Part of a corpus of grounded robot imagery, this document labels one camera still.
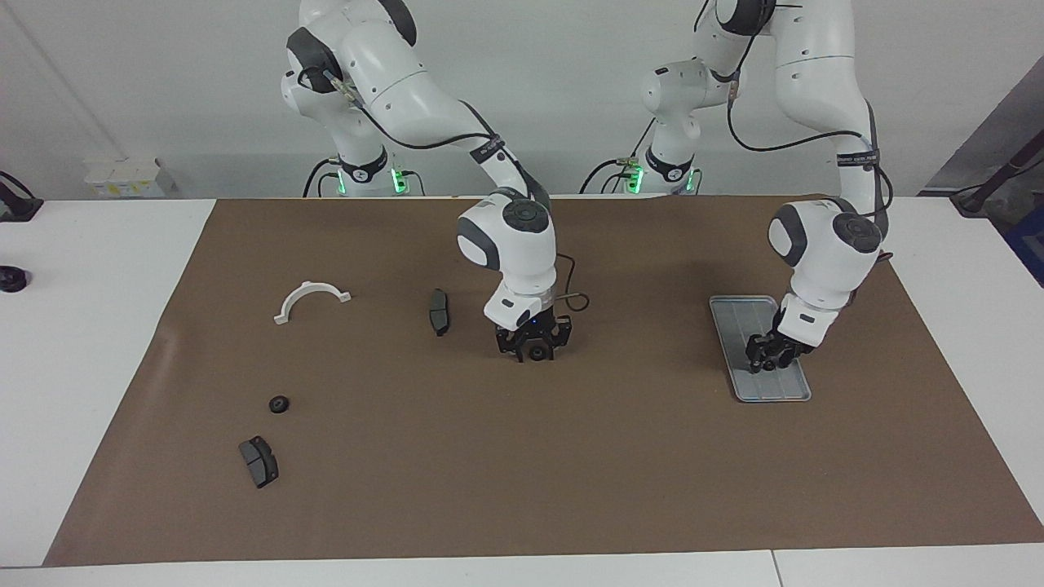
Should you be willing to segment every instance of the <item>white arch-shaped object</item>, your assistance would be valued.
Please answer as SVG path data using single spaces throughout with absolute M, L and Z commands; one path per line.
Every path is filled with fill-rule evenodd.
M 352 299 L 351 294 L 348 291 L 341 291 L 329 283 L 312 283 L 310 281 L 306 281 L 301 284 L 301 287 L 291 291 L 290 295 L 286 297 L 286 300 L 283 301 L 283 312 L 276 316 L 276 324 L 286 324 L 290 322 L 290 309 L 298 303 L 298 300 L 301 300 L 309 294 L 316 294 L 319 291 L 333 294 L 338 300 L 340 300 L 341 304 Z

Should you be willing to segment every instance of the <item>white robotic arm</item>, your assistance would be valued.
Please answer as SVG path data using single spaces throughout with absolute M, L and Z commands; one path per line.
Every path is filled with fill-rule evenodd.
M 305 0 L 301 23 L 287 43 L 287 101 L 324 123 L 341 159 L 360 166 L 387 159 L 377 132 L 406 148 L 467 150 L 497 185 L 458 220 L 465 256 L 503 274 L 485 315 L 504 331 L 498 339 L 564 345 L 568 331 L 555 337 L 551 315 L 556 250 L 547 192 L 475 110 L 438 88 L 413 52 L 417 28 L 402 1 Z
M 753 337 L 754 371 L 785 368 L 823 343 L 827 329 L 877 262 L 887 234 L 873 111 L 855 77 L 851 0 L 708 0 L 697 17 L 696 58 L 658 68 L 645 103 L 659 124 L 645 154 L 654 189 L 677 191 L 699 138 L 692 111 L 738 95 L 739 70 L 754 38 L 776 38 L 776 95 L 791 119 L 830 138 L 837 152 L 841 198 L 784 206 L 769 227 L 774 250 L 794 269 L 773 331 Z M 751 147 L 757 151 L 797 146 Z

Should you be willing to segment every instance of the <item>brown mat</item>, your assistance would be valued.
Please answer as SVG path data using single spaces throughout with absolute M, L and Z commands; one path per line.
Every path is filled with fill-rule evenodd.
M 455 248 L 471 202 L 221 202 L 46 564 L 1044 541 L 887 264 L 805 361 L 811 402 L 733 398 L 708 299 L 785 288 L 787 199 L 556 203 L 594 303 L 525 365 Z M 305 280 L 355 299 L 276 326 Z

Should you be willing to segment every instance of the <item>green indicator light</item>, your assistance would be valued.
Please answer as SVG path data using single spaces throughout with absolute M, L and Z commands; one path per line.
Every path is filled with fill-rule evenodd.
M 634 167 L 631 169 L 631 179 L 627 180 L 627 191 L 631 193 L 641 193 L 642 180 L 645 179 L 645 169 Z
M 398 169 L 392 169 L 392 181 L 395 183 L 396 194 L 406 193 L 409 189 L 409 184 L 406 183 L 406 178 L 402 177 L 402 172 Z

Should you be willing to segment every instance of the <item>gray tray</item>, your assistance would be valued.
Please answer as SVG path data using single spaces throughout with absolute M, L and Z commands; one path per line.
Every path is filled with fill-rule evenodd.
M 767 296 L 711 298 L 711 313 L 729 366 L 732 389 L 740 401 L 770 403 L 812 399 L 800 360 L 794 360 L 787 369 L 762 371 L 757 375 L 749 369 L 746 341 L 772 329 L 777 309 L 776 300 Z

